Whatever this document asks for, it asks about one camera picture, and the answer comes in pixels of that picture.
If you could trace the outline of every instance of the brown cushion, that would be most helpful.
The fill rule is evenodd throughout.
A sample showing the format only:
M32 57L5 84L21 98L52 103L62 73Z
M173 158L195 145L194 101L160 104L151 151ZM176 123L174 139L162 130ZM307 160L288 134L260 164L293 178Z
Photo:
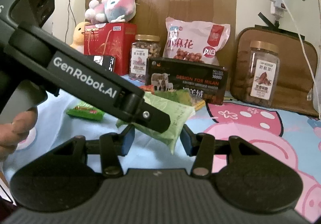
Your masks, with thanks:
M237 38L238 54L231 82L233 97L243 100L243 85L248 72L251 41L268 42L279 47L280 72L272 107L317 116L318 113L314 110L312 101L307 101L307 95L313 87L313 80L299 39L261 28L247 28ZM315 75L318 62L317 51L308 42L304 42L304 48Z

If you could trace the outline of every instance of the yellow plush toy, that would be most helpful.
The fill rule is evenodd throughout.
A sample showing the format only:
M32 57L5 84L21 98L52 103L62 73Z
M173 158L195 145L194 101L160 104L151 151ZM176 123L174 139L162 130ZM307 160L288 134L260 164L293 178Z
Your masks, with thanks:
M83 54L83 44L85 40L85 26L90 25L89 22L79 23L73 32L73 43L70 45L78 52Z

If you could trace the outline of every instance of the pink stuffed animal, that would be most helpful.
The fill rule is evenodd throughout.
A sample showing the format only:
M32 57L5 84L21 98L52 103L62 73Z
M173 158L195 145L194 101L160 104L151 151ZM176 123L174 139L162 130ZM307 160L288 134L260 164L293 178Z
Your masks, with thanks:
M136 14L135 0L107 0L104 5L109 23L128 22Z
M98 0L91 0L89 2L89 9L85 12L85 18L90 20L92 25L107 22L104 7L104 3L107 1L108 0L102 0L102 3L99 3Z

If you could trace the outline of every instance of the finger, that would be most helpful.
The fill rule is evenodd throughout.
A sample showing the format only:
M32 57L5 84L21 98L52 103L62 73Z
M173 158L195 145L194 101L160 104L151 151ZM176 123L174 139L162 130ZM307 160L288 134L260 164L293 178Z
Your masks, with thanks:
M19 113L12 122L14 133L25 133L30 131L37 122L38 110L36 107L30 108L28 111Z
M0 146L0 158L5 158L9 156L10 154L14 153L16 150L17 146L16 145L11 145L11 146Z
M0 125L0 145L17 145L19 142L25 140L28 135L29 132L14 133L13 125L11 123Z
M1 162L1 161L5 161L7 158L8 158L8 156L4 156L4 157L1 157L1 156L0 156L0 162Z

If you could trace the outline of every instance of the metal screw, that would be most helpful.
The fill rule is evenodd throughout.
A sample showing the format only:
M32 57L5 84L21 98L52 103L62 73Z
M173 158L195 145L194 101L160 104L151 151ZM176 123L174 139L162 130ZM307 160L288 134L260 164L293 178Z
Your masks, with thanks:
M193 173L197 176L206 176L208 174L209 170L203 167L195 168L193 170Z
M120 173L120 168L117 166L109 166L104 169L104 172L108 175L116 175Z
M144 117L144 119L148 119L149 116L150 116L150 114L149 114L148 111L144 111L144 112L142 113L142 116Z

